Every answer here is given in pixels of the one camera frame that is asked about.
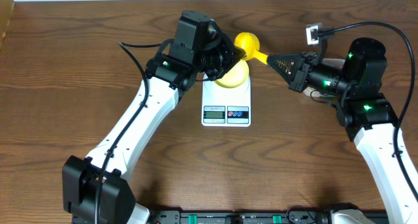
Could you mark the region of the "yellow plastic measuring scoop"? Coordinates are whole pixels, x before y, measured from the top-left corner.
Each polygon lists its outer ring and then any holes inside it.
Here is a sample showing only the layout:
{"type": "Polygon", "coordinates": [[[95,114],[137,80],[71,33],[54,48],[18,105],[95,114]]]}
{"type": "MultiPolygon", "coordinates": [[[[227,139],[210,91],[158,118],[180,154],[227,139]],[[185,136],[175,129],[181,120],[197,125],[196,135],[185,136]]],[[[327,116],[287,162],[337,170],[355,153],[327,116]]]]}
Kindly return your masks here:
{"type": "Polygon", "coordinates": [[[257,36],[253,33],[239,33],[234,40],[234,45],[245,51],[246,54],[242,60],[249,61],[251,59],[257,59],[261,63],[265,65],[267,64],[268,56],[259,51],[260,42],[257,36]]]}

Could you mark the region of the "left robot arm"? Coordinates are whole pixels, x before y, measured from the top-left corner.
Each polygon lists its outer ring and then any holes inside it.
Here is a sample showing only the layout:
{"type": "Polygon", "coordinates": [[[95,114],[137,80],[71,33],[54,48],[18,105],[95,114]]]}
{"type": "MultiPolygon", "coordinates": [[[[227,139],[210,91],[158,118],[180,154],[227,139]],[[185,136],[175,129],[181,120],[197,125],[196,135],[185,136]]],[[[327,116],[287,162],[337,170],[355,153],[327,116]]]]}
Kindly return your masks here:
{"type": "Polygon", "coordinates": [[[72,155],[63,165],[63,209],[73,223],[146,223],[151,212],[129,185],[141,153],[198,74],[217,80],[245,56],[220,31],[167,39],[155,47],[139,68],[135,98],[111,132],[85,158],[72,155]]]}

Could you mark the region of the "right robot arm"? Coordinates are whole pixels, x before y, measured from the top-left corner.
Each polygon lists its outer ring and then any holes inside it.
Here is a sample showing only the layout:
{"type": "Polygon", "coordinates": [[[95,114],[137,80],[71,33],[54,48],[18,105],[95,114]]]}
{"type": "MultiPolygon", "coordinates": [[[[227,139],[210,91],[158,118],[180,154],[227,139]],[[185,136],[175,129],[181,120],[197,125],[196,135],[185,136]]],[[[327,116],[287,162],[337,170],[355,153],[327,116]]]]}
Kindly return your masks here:
{"type": "Polygon", "coordinates": [[[380,93],[387,66],[386,49],[372,38],[355,39],[342,68],[324,63],[319,54],[269,55],[266,63],[288,83],[333,95],[336,117],[366,161],[390,223],[416,223],[417,171],[406,151],[400,123],[389,101],[380,93]]]}

